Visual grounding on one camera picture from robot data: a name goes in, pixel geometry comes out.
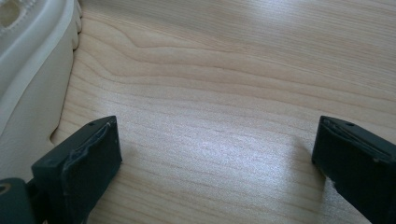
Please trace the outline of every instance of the wood grain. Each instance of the wood grain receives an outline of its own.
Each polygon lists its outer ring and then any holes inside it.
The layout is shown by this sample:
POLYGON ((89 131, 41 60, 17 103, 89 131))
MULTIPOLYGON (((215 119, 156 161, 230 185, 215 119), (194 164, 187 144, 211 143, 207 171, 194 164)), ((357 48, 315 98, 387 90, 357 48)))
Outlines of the wood grain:
POLYGON ((396 143, 394 1, 83 0, 60 143, 116 115, 90 223, 369 223, 311 164, 318 118, 396 143))

